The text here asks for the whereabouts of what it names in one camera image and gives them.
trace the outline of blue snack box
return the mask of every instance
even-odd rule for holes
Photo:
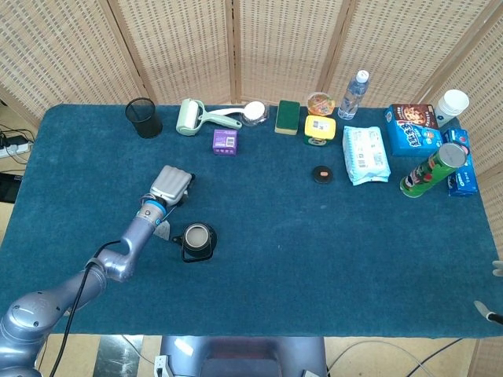
[[[473,168],[473,159],[470,150],[468,131],[461,128],[449,128],[442,134],[446,143],[456,143],[466,147],[468,155],[464,166],[456,170],[447,178],[449,196],[470,196],[479,191],[477,176]]]
[[[392,104],[384,113],[393,156],[429,156],[442,145],[430,104]]]

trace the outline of table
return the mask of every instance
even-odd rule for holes
[[[418,158],[390,154],[384,110],[337,120],[325,148],[274,133],[276,108],[239,132],[238,154],[214,156],[213,129],[183,137],[179,107],[160,106],[164,130],[141,139],[124,106],[59,105],[45,115],[0,250],[0,308],[83,268],[130,224],[165,164],[196,175],[170,216],[218,233],[214,257],[185,264],[179,246],[153,237],[135,275],[76,316],[78,333],[158,335],[379,335],[483,337],[501,328],[475,299],[503,308],[497,257],[480,196],[450,198],[440,184],[419,199],[400,193]],[[301,123],[306,109],[301,108]],[[390,182],[353,187],[342,129],[379,126]],[[326,165],[329,185],[310,173]],[[62,324],[57,331],[62,331]]]

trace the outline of woven bamboo screen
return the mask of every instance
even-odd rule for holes
[[[0,5],[0,89],[30,120],[62,102],[124,103],[141,91],[92,1]]]
[[[224,0],[110,2],[151,95],[162,104],[191,97],[230,101]]]
[[[500,19],[427,101],[436,102],[448,89],[463,90],[470,106],[460,115],[470,133],[477,175],[503,165],[503,20]],[[479,179],[481,193],[498,251],[503,256],[503,181]]]
[[[363,106],[409,103],[488,2],[359,1],[329,93],[342,98],[350,77],[366,69]]]
[[[342,0],[240,0],[245,100],[304,103],[321,74]]]

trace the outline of sponge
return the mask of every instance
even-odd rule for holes
[[[297,135],[297,130],[299,129],[299,111],[299,102],[281,100],[277,107],[274,132],[285,135]]]

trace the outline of pringles can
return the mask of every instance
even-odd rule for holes
[[[447,143],[400,181],[400,189],[409,198],[418,198],[466,163],[466,151]]]

